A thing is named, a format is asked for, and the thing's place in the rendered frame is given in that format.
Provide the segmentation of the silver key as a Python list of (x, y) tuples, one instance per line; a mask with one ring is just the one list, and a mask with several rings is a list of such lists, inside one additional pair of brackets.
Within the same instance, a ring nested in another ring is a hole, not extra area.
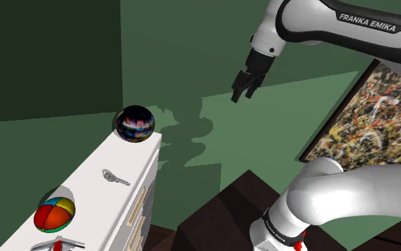
[(121, 178), (118, 178), (115, 176), (112, 172), (110, 172), (107, 169), (102, 170), (103, 177), (108, 181), (108, 182), (115, 182), (115, 183), (122, 183), (126, 186), (130, 186), (130, 183), (126, 180), (123, 180)]

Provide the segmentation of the red yellow blue green ball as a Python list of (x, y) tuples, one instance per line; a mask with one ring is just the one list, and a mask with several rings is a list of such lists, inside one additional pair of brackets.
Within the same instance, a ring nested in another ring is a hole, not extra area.
[(75, 215), (75, 204), (65, 197), (55, 197), (41, 204), (33, 217), (35, 227), (46, 233), (58, 232), (70, 224)]

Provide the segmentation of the white chest of drawers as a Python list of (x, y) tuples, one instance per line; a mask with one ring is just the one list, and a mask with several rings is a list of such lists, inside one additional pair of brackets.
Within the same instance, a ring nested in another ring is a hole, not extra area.
[[(161, 140), (161, 134), (153, 133), (141, 143), (129, 143), (112, 132), (53, 193), (74, 202), (70, 224), (44, 233), (29, 217), (0, 251), (29, 251), (58, 236), (85, 244), (85, 249), (74, 251), (142, 251), (152, 216)], [(103, 169), (130, 186), (108, 182)]]

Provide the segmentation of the black multicoloured ball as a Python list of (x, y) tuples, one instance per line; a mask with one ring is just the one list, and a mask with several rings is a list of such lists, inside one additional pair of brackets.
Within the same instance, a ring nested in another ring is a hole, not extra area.
[(155, 118), (143, 106), (127, 106), (118, 114), (115, 129), (123, 140), (131, 143), (143, 142), (154, 132)]

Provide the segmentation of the dark brown robot stand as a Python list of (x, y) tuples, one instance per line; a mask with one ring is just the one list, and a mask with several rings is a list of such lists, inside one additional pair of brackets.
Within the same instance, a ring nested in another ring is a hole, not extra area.
[(248, 170), (178, 226), (171, 251), (253, 251), (250, 225), (278, 198)]

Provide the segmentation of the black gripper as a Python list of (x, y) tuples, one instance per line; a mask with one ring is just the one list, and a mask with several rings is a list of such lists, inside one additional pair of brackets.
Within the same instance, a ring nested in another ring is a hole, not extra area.
[(251, 98), (254, 91), (263, 83), (274, 59), (273, 56), (267, 56), (252, 48), (245, 62), (246, 70), (238, 72), (231, 86), (233, 89), (231, 100), (237, 103), (245, 89), (247, 89), (245, 96)]

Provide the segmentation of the framed splatter painting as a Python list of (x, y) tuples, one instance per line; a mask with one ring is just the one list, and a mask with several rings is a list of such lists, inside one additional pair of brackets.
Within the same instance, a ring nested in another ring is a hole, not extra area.
[(298, 159), (317, 157), (344, 170), (401, 164), (401, 76), (372, 61)]

